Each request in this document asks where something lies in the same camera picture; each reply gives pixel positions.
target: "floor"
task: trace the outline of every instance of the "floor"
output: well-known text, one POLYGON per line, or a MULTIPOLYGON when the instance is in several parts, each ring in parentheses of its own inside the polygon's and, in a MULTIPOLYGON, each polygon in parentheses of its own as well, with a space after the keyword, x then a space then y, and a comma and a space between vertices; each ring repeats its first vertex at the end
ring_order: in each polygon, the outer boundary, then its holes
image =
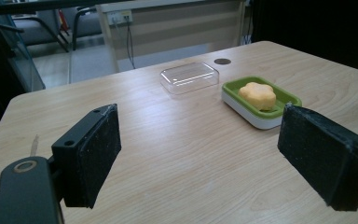
MULTIPOLYGON (((28 47, 46 89, 114 73, 110 52, 102 35, 78 38, 75 51, 72 50, 70 34, 64 36, 69 42, 69 52, 65 52, 58 43, 28 47)), ((207 47, 200 45, 134 57, 134 63, 139 68, 206 52, 207 47)), ((131 70, 130 60, 119 60, 118 69, 120 72, 131 70)))

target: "green soap dish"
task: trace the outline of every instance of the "green soap dish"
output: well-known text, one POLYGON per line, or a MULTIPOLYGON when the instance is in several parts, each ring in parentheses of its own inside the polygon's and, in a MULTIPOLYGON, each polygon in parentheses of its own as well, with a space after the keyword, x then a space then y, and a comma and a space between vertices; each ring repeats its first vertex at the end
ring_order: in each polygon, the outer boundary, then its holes
POLYGON ((229 81, 223 84, 222 89, 223 101, 259 129, 270 129, 281 125, 284 105, 287 103, 291 102, 293 105, 302 106, 302 102, 298 97, 262 77, 243 77, 229 81), (272 87, 277 96, 275 106, 272 110, 260 111, 238 95, 240 88, 249 82, 267 84, 272 87))

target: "electrical outlet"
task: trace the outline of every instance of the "electrical outlet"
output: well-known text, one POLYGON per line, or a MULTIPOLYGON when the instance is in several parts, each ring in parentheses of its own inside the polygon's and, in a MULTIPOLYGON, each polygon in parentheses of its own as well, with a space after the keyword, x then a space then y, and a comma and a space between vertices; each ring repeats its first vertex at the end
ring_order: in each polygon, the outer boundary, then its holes
POLYGON ((109 25, 132 22, 131 10, 111 11, 107 13, 109 25))

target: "black circular hole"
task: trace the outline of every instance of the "black circular hole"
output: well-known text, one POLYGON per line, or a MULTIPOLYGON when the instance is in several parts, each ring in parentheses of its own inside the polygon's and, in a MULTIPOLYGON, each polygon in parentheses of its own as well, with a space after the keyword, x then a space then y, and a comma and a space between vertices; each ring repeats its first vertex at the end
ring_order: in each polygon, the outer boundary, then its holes
POLYGON ((216 59, 216 60, 214 60, 214 63, 217 63, 217 64, 229 64, 229 63, 231 63, 231 60, 229 60, 229 59, 216 59))
POLYGON ((73 145, 74 143, 75 143, 74 141, 66 141, 66 142, 64 143, 64 145, 65 145, 66 147, 69 147, 69 146, 73 145))

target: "container lid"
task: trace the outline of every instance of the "container lid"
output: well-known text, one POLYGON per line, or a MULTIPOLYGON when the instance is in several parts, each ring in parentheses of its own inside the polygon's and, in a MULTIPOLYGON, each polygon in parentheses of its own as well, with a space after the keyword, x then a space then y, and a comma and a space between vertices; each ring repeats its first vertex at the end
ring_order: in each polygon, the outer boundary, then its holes
POLYGON ((190 63, 160 74, 160 83, 172 94, 182 94, 219 83, 219 72, 206 63, 190 63))

